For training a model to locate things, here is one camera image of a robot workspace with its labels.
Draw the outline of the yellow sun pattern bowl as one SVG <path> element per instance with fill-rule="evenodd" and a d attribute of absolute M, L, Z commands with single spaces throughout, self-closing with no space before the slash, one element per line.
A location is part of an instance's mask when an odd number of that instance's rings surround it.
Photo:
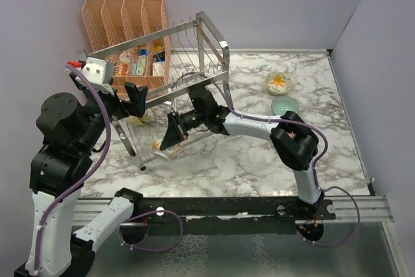
<path fill-rule="evenodd" d="M 155 122 L 156 115 L 153 111 L 147 111 L 143 117 L 130 116 L 126 122 L 132 126 L 143 126 Z"/>

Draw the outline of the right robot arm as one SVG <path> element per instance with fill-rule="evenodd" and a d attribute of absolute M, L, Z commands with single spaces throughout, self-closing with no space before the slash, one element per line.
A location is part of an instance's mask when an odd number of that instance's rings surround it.
<path fill-rule="evenodd" d="M 169 149 L 188 138 L 189 131 L 205 125 L 214 134 L 250 136 L 273 144 L 280 160 L 294 173 L 298 188 L 298 212 L 304 219 L 313 219 L 321 212 L 324 193 L 313 173 L 312 161 L 318 152 L 318 137 L 295 112 L 280 118 L 243 114 L 217 104 L 206 88 L 192 90 L 189 98 L 193 110 L 167 114 L 168 125 L 160 150 Z"/>

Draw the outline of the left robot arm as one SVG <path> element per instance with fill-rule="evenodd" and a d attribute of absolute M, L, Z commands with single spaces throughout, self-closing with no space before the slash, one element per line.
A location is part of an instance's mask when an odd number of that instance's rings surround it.
<path fill-rule="evenodd" d="M 36 120 L 44 139 L 30 165 L 33 244 L 15 276 L 85 276 L 108 236 L 145 211 L 143 195 L 122 188 L 97 218 L 72 231 L 81 180 L 93 164 L 91 153 L 101 134 L 111 130 L 91 92 L 79 89 L 88 98 L 86 105 L 71 93 L 56 93 L 43 102 Z"/>

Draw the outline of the white bowl green leaves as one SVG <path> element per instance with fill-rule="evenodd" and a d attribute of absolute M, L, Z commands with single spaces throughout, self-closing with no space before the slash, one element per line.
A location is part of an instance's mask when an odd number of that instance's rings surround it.
<path fill-rule="evenodd" d="M 152 153 L 161 158 L 162 160 L 172 160 L 177 158 L 182 152 L 182 146 L 180 144 L 174 145 L 172 147 L 167 147 L 166 149 L 161 149 L 162 138 L 156 136 L 151 139 L 150 147 Z"/>

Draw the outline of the white bowl orange flower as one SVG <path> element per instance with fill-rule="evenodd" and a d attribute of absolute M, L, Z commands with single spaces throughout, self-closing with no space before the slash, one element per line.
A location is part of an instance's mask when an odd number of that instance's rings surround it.
<path fill-rule="evenodd" d="M 293 81 L 290 73 L 271 72 L 265 78 L 267 90 L 274 95 L 283 95 L 292 89 Z"/>

